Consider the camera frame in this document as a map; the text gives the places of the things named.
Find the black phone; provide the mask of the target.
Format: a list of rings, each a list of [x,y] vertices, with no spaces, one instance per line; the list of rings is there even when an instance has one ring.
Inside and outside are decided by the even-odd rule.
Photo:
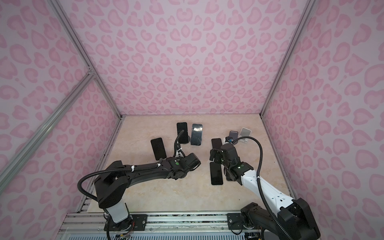
[[[220,138],[211,139],[211,143],[212,143],[212,148],[216,150],[220,150],[221,146],[223,145],[222,139]]]
[[[167,153],[165,150],[164,142],[162,138],[156,138],[151,140],[151,146],[155,159],[159,161],[160,159],[166,159]]]
[[[213,186],[223,185],[222,167],[220,164],[210,163],[211,184]]]
[[[190,137],[188,134],[188,124],[186,122],[177,123],[178,142],[180,144],[188,144]]]

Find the white folding phone stand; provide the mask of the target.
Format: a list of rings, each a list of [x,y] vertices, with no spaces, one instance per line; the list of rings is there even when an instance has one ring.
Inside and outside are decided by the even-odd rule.
[[[252,134],[252,131],[250,129],[242,128],[241,131],[240,131],[240,134],[239,134],[239,138],[241,138],[241,137],[250,137],[251,134]],[[247,138],[241,139],[240,142],[247,143],[248,139]]]

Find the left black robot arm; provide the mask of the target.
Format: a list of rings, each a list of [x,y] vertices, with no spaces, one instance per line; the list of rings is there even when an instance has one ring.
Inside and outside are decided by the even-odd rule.
[[[94,181],[99,208],[108,214],[105,231],[130,231],[134,228],[135,220],[123,200],[127,188],[157,179],[182,179],[200,165],[200,160],[193,153],[185,157],[161,159],[146,165],[123,165],[122,161],[113,162],[106,170],[101,171]]]

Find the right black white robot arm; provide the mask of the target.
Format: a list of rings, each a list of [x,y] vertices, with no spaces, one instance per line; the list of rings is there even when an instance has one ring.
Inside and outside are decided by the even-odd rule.
[[[264,206],[250,203],[241,209],[242,225],[260,227],[280,240],[317,240],[321,233],[309,204],[302,198],[294,199],[283,194],[260,175],[261,165],[254,169],[242,162],[233,144],[211,149],[210,159],[224,166],[232,182],[252,191],[261,198]]]

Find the grey round phone stand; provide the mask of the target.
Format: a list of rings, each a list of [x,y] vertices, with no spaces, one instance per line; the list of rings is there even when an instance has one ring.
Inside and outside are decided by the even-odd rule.
[[[237,144],[236,139],[239,136],[239,132],[237,132],[237,131],[230,131],[228,136],[230,136],[230,137],[232,137],[234,139],[233,145],[236,145]]]

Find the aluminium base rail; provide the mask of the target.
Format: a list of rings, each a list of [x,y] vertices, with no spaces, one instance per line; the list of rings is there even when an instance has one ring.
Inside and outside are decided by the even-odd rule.
[[[239,211],[133,213],[126,230],[106,228],[102,213],[68,214],[57,240],[276,240],[260,227],[241,227]]]

